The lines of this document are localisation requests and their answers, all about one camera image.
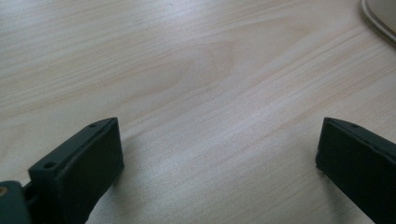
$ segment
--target light wood surface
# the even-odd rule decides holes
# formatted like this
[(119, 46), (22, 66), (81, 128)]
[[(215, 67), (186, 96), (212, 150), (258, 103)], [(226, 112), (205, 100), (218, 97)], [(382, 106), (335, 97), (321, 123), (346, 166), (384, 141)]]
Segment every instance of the light wood surface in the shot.
[(315, 155), (324, 117), (396, 141), (396, 48), (358, 0), (0, 1), (0, 180), (109, 117), (88, 223), (372, 223)]

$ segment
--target wooden table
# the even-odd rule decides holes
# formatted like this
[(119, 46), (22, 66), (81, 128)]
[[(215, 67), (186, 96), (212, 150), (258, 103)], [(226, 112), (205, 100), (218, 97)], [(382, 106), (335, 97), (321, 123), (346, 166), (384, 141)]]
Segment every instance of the wooden table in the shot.
[(396, 140), (396, 48), (358, 0), (0, 2), (0, 179), (118, 117), (88, 223), (372, 223), (315, 156), (324, 117)]

